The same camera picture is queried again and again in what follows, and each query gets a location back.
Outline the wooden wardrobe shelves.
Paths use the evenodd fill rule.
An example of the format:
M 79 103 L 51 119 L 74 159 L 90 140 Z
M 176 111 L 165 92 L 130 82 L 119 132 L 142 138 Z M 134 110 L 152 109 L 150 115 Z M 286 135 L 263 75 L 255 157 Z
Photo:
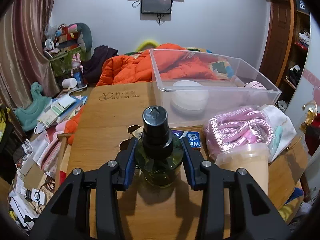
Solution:
M 287 109 L 302 76 L 309 49 L 311 29 L 310 15 L 296 10 L 296 0 L 290 0 L 290 2 L 291 12 L 294 16 L 293 38 L 284 74 L 279 86 L 277 86 L 281 90 L 281 95 L 276 106 L 281 111 Z

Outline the dark green spray bottle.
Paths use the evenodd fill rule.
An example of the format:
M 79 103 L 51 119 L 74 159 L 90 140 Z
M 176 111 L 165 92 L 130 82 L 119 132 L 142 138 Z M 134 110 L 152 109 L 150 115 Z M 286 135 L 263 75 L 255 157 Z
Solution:
M 152 185 L 166 187 L 180 172 L 184 148 L 168 125 L 168 113 L 150 106 L 142 114 L 142 136 L 135 147 L 135 162 Z

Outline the white round jar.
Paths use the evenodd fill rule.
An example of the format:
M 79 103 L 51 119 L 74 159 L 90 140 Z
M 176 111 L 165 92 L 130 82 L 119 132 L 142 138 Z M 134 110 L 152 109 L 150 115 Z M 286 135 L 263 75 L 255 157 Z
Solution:
M 173 84 L 171 105 L 181 115 L 200 115 L 208 104 L 209 92 L 202 89 L 203 85 L 191 80 L 180 80 Z M 178 90 L 182 87 L 201 87 L 200 90 Z

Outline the beige lidded plastic tub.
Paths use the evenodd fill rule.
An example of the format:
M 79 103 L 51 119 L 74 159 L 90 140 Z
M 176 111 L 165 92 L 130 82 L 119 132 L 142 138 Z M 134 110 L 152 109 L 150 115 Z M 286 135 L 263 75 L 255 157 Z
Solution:
M 246 144 L 220 153 L 215 164 L 230 171 L 245 168 L 268 194 L 268 156 L 269 149 L 265 143 Z

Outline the pink striped curtain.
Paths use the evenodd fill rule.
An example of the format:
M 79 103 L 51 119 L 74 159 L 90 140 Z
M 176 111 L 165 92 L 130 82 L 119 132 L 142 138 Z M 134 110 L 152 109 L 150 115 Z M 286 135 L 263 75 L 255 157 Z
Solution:
M 34 82 L 46 96 L 59 91 L 42 46 L 53 4 L 54 0 L 14 0 L 1 18 L 1 102 L 10 108 L 31 104 Z

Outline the dark purple garment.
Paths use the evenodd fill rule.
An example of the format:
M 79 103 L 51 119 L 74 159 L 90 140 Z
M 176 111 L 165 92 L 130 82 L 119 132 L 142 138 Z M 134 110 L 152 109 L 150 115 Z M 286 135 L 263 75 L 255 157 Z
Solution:
M 96 47 L 91 58 L 82 63 L 84 80 L 89 85 L 96 85 L 100 79 L 104 62 L 117 55 L 118 51 L 109 46 L 102 45 Z

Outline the tan 4B eraser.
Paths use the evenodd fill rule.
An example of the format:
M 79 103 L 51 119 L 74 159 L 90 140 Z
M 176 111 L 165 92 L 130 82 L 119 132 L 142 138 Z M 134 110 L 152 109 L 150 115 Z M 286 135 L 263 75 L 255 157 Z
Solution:
M 133 126 L 132 129 L 133 129 L 132 135 L 135 138 L 140 139 L 142 137 L 144 127 L 143 126 Z

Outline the orange puffer jacket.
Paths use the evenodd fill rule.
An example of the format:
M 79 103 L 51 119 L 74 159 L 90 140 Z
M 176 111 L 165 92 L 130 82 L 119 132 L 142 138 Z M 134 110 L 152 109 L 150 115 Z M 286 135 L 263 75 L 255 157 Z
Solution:
M 187 49 L 172 43 L 165 43 L 157 48 L 170 50 L 168 53 L 161 53 L 160 60 L 157 61 L 163 79 L 217 79 L 217 75 L 208 68 L 206 61 L 201 61 L 195 56 L 187 57 Z M 137 58 L 119 55 L 107 59 L 102 66 L 97 86 L 150 81 L 152 81 L 152 63 L 147 49 Z

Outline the grey plush toy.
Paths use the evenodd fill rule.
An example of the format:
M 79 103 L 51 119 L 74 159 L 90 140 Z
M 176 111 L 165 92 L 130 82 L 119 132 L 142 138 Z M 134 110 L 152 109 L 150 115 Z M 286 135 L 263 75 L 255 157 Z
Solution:
M 69 31 L 77 31 L 77 44 L 82 51 L 88 53 L 92 48 L 92 34 L 89 26 L 85 23 L 74 23 L 68 26 Z

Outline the teal rocking horse toy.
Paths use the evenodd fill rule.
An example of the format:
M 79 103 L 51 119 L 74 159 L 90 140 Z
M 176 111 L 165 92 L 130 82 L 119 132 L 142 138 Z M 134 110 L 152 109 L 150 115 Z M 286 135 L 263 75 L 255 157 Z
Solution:
M 18 107 L 14 110 L 16 118 L 20 122 L 20 125 L 24 132 L 30 131 L 37 126 L 37 119 L 51 102 L 52 98 L 43 96 L 43 87 L 34 82 L 30 87 L 32 103 L 26 108 Z

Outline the colourful patchwork blanket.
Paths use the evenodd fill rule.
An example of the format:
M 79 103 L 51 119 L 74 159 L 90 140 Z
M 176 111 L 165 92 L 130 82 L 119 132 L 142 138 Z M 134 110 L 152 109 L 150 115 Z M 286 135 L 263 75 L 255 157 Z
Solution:
M 202 62 L 206 63 L 208 68 L 217 75 L 218 79 L 230 80 L 239 64 L 239 59 L 236 57 L 214 54 L 208 49 L 197 47 L 187 47 L 186 49 L 193 51 L 191 55 L 198 56 Z

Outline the red velvet pouch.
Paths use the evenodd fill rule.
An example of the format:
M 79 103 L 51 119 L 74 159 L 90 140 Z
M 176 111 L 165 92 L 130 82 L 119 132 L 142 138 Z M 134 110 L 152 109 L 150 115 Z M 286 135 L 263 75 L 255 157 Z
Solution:
M 308 154 L 313 156 L 319 147 L 319 120 L 317 121 L 315 119 L 312 124 L 306 128 L 305 142 L 308 147 Z

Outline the pink bunny bottle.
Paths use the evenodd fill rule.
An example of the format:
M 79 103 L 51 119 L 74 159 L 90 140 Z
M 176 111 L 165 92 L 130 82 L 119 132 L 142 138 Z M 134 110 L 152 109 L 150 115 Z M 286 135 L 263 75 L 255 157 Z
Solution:
M 71 76 L 76 79 L 77 87 L 84 87 L 84 78 L 83 78 L 83 66 L 81 65 L 80 54 L 76 53 L 72 55 L 72 71 Z

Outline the white cloth pouch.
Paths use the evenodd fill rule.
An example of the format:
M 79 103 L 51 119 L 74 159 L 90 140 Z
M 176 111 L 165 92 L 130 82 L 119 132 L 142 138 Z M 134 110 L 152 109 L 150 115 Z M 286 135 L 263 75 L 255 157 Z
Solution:
M 285 150 L 297 135 L 297 132 L 287 115 L 274 105 L 263 105 L 262 111 L 268 117 L 273 129 L 272 141 L 268 148 L 268 162 L 272 163 Z

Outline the blue card box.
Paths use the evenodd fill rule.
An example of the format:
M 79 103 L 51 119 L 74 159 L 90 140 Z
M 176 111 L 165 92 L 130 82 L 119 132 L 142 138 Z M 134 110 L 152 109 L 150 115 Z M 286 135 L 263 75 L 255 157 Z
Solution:
M 201 148 L 201 138 L 199 132 L 196 131 L 179 131 L 172 130 L 173 134 L 176 135 L 179 139 L 186 137 L 190 146 L 194 149 L 200 150 Z

